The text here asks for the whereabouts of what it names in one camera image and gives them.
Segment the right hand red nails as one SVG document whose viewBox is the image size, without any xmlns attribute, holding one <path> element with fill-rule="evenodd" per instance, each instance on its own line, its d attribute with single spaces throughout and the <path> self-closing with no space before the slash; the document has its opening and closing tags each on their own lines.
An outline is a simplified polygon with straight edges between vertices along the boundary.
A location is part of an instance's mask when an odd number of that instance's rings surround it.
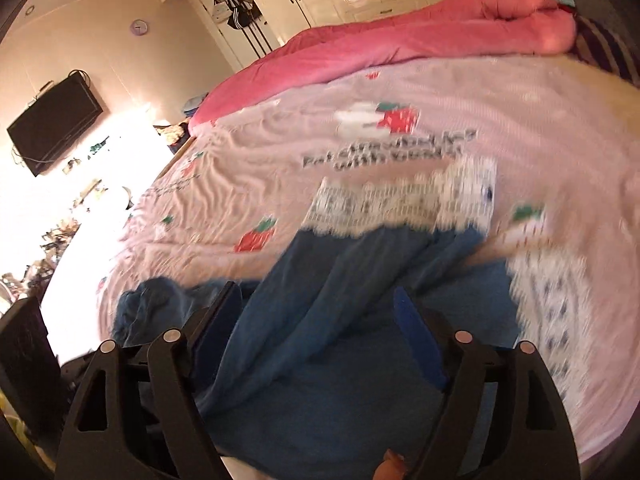
<svg viewBox="0 0 640 480">
<path fill-rule="evenodd" d="M 382 463 L 375 469 L 373 480 L 402 480 L 408 472 L 404 456 L 390 448 L 385 452 Z"/>
</svg>

